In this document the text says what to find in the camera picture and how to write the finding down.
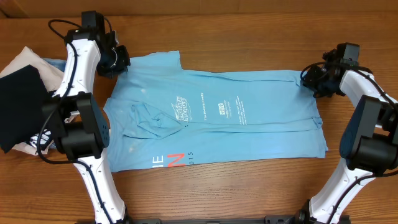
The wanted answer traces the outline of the light blue t-shirt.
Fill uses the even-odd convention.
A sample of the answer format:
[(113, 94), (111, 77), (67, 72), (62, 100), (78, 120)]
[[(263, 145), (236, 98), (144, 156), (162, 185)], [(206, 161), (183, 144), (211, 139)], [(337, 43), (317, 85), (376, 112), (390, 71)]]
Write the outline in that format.
[(327, 145), (294, 70), (186, 70), (178, 51), (130, 60), (107, 99), (113, 172), (317, 157)]

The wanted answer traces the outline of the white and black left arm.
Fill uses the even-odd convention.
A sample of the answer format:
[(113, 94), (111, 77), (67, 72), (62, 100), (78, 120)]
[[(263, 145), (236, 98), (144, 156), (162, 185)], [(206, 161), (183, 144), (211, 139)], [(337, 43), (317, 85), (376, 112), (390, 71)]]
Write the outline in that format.
[(65, 163), (80, 173), (95, 212), (94, 223), (131, 223), (110, 171), (106, 148), (110, 136), (93, 96), (95, 75), (113, 78), (127, 70), (127, 50), (115, 31), (70, 30), (67, 62), (60, 87), (43, 105), (44, 125)]

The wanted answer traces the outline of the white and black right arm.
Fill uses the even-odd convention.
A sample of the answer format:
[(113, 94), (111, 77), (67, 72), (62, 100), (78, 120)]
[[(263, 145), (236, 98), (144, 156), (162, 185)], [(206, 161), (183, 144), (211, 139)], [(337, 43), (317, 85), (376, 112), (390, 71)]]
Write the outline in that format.
[(347, 96), (354, 106), (340, 141), (341, 159), (323, 188), (286, 223), (350, 223), (343, 215), (357, 194), (376, 178), (397, 175), (397, 100), (367, 68), (318, 62), (305, 67), (304, 85), (320, 96)]

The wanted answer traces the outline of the blue denim folded jeans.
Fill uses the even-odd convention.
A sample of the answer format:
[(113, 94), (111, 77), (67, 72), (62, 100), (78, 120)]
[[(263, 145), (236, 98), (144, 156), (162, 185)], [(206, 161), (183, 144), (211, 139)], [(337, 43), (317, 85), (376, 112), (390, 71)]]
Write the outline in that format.
[(47, 63), (59, 69), (61, 72), (65, 71), (66, 61), (62, 59), (43, 58)]

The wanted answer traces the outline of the beige folded garment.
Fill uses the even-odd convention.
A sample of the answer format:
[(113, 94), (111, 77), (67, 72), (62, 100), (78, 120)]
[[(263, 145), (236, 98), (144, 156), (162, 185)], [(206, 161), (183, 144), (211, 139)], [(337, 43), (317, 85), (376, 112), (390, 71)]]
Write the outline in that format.
[[(25, 46), (21, 53), (17, 55), (10, 62), (10, 64), (1, 71), (1, 78), (6, 77), (7, 75), (10, 75), (11, 73), (16, 72), (27, 65), (31, 65), (39, 71), (40, 78), (42, 79), (48, 92), (55, 91), (60, 87), (63, 79), (63, 72), (47, 63), (45, 60), (43, 60), (43, 58), (38, 56), (27, 46)], [(37, 150), (28, 145), (27, 141), (28, 140), (16, 144), (13, 149), (37, 156)], [(42, 151), (42, 153), (47, 154), (47, 151), (48, 149)]]

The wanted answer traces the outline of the black folded garment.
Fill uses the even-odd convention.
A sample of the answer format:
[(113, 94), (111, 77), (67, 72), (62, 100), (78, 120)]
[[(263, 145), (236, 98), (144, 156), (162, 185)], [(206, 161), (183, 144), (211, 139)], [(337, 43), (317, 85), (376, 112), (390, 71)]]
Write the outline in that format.
[(45, 121), (42, 103), (48, 98), (39, 71), (31, 65), (1, 78), (1, 149), (5, 153), (40, 131)]

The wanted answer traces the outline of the black white printed garment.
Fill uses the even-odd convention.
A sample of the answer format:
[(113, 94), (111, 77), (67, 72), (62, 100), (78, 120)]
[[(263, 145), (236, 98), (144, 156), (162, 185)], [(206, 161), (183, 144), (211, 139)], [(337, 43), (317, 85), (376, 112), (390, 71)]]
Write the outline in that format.
[(44, 129), (40, 137), (39, 134), (35, 134), (27, 141), (27, 144), (36, 149), (37, 142), (40, 143), (40, 149), (42, 151), (48, 149), (53, 144), (53, 137), (51, 131), (49, 129)]

